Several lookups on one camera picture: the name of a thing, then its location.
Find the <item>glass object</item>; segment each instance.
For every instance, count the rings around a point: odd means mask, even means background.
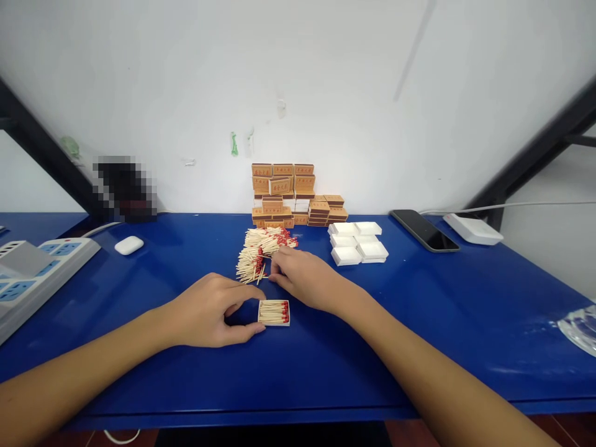
[[[596,357],[596,304],[569,313],[557,326],[575,345]]]

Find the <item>smartphone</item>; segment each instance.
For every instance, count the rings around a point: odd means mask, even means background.
[[[390,214],[428,251],[447,253],[459,250],[459,245],[414,210],[393,210]]]

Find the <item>power strip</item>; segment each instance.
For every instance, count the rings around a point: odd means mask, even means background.
[[[49,240],[39,248],[52,257],[52,262],[34,277],[0,276],[0,345],[100,249],[88,238]]]

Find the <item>stack of matchboxes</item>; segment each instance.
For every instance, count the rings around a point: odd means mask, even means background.
[[[253,224],[259,228],[327,227],[345,222],[341,196],[315,195],[315,166],[253,163]]]

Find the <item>blue tabletop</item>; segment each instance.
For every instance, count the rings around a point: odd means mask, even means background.
[[[6,213],[0,212],[0,246],[14,240],[27,240],[33,245],[58,239],[88,217],[87,213]]]
[[[384,264],[337,270],[391,314],[526,413],[596,410],[596,358],[554,322],[590,302],[503,244],[458,241],[430,253],[389,216],[373,220]],[[101,250],[0,347],[0,381],[72,350],[163,304],[215,271],[235,277],[249,215],[165,214],[94,238]],[[296,227],[303,250],[334,265],[326,228]],[[136,235],[145,246],[114,251]],[[176,347],[126,374],[68,428],[115,429],[414,417],[408,398],[365,342],[332,315],[264,281],[289,299],[289,328],[270,327],[245,345]],[[256,320],[247,302],[234,322]]]

